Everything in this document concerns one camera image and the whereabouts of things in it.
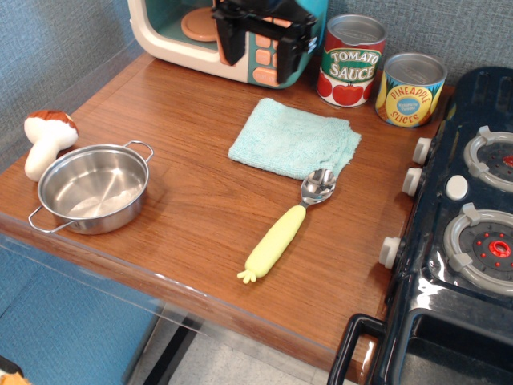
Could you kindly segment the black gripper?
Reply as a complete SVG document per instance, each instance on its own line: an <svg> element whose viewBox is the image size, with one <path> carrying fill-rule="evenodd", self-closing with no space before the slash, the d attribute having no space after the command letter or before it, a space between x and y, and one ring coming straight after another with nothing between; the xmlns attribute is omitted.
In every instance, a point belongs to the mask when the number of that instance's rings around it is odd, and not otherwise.
<svg viewBox="0 0 513 385"><path fill-rule="evenodd" d="M277 82L296 80L303 58L317 48L311 30L317 17L296 1L215 1L213 18L225 62L233 66L245 53L247 32L278 41Z"/></svg>

